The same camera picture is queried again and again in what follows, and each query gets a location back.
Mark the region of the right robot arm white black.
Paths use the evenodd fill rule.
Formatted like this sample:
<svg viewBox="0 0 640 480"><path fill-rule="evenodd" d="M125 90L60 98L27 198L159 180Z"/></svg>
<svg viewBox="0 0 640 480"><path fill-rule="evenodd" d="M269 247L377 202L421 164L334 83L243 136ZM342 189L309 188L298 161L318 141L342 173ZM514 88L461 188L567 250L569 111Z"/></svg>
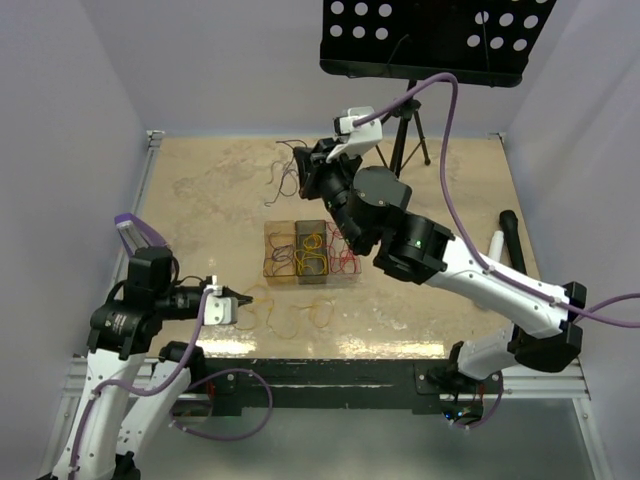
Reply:
<svg viewBox="0 0 640 480"><path fill-rule="evenodd" d="M456 343L446 366L428 381L455 395L469 393L494 373L522 365L559 373L582 349L582 329L572 307L581 308L586 289L577 282L540 282L484 255L474 256L450 229L408 211L411 188L383 166L363 167L360 157L328 156L337 141L293 150L299 195L323 201L351 252L372 255L386 275L440 288L498 313L511 327L475 341Z"/></svg>

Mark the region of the orange transparent bin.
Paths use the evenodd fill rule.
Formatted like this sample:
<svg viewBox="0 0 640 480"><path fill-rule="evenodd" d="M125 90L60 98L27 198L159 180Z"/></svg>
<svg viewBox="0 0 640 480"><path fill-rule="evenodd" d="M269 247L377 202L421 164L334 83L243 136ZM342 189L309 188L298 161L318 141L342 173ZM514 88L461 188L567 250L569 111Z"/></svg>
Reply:
<svg viewBox="0 0 640 480"><path fill-rule="evenodd" d="M266 221L263 227L263 278L270 287L296 283L294 251L296 247L293 221Z"/></svg>

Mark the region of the yellow red cable ball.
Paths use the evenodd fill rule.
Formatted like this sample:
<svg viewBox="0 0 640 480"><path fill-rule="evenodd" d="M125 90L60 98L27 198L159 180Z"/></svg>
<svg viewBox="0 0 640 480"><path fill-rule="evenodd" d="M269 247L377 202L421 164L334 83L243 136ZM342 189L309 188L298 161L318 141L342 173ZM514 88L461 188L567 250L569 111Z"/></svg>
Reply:
<svg viewBox="0 0 640 480"><path fill-rule="evenodd" d="M278 301L265 285L253 285L243 292L252 302L241 308L241 320L236 331L256 333L264 327L279 340L296 339L304 325L314 330L326 330L336 316L336 300L315 296L310 301L289 303Z"/></svg>

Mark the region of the clear transparent bin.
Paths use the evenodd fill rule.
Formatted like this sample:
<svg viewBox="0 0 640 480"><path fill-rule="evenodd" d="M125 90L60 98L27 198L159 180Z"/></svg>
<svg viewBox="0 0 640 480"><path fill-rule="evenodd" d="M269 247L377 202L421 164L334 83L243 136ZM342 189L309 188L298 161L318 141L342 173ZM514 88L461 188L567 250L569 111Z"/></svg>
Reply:
<svg viewBox="0 0 640 480"><path fill-rule="evenodd" d="M333 222L326 224L327 283L331 286L356 284L362 273L361 262L354 255L342 234Z"/></svg>

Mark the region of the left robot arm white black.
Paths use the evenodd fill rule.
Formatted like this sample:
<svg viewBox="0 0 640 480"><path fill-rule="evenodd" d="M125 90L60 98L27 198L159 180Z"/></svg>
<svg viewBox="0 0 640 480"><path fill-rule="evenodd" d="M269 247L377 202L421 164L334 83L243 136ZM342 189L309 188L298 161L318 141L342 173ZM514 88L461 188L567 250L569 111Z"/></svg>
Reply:
<svg viewBox="0 0 640 480"><path fill-rule="evenodd" d="M168 247L140 248L128 260L126 278L92 314L81 398L48 478L140 478L138 464L171 407L184 391L205 385L200 330L236 323L239 308L253 299L215 277L186 286L178 274ZM169 343L147 386L137 387L152 340L167 320L194 320L195 331L188 343Z"/></svg>

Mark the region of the grey transparent bin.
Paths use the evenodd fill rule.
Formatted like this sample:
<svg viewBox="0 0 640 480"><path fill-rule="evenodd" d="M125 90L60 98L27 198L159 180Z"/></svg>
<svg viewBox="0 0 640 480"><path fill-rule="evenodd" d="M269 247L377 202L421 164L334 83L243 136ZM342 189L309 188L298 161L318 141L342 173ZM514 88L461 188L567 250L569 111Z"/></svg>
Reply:
<svg viewBox="0 0 640 480"><path fill-rule="evenodd" d="M327 281L325 220L297 220L294 259L299 285L322 285Z"/></svg>

